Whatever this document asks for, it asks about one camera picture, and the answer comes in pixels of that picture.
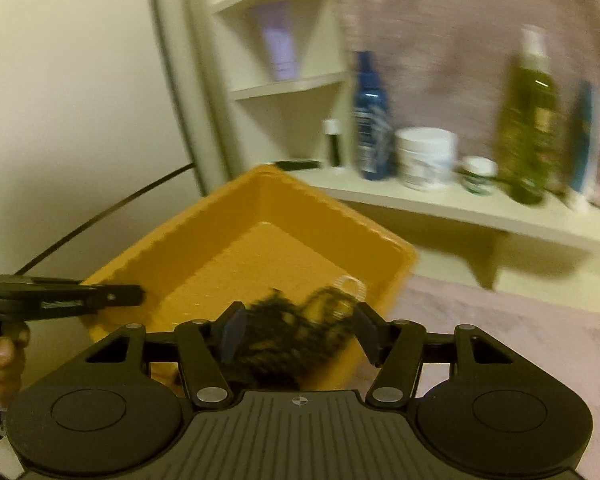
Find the left hand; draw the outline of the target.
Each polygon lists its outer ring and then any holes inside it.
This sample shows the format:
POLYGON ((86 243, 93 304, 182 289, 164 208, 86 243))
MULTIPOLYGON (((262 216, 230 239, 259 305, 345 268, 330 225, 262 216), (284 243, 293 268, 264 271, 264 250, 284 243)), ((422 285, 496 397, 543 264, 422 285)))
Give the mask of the left hand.
POLYGON ((26 323, 3 325, 0 336, 0 405, 8 408, 21 388, 21 375, 26 365, 30 330, 26 323))

